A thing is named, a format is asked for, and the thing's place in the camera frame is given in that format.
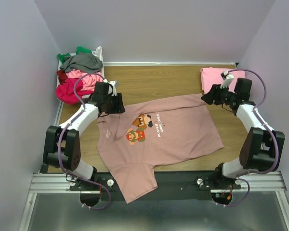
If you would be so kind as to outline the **dusty pink printed t-shirt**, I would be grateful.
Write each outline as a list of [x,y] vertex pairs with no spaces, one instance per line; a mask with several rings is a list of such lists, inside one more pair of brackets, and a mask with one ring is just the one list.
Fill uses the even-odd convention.
[[101,117],[98,153],[126,203],[158,186],[155,166],[177,164],[223,148],[200,94],[128,105]]

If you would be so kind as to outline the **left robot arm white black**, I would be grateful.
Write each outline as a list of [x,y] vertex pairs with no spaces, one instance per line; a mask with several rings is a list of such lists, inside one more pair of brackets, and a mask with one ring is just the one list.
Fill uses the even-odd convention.
[[85,129],[101,116],[125,112],[122,94],[117,92],[116,81],[97,82],[94,92],[82,99],[76,92],[81,106],[66,122],[49,126],[46,131],[43,163],[60,168],[78,182],[89,187],[103,186],[97,181],[97,169],[81,158],[80,137]]

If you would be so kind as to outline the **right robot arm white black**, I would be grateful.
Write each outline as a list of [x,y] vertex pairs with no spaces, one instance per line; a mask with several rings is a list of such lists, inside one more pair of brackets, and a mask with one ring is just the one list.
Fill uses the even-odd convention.
[[249,100],[251,86],[251,80],[238,78],[234,91],[229,91],[223,84],[214,84],[202,96],[202,100],[209,105],[229,106],[248,133],[239,157],[219,164],[205,180],[215,188],[233,184],[236,178],[249,173],[276,171],[279,166],[285,135],[269,126],[259,114],[255,103]]

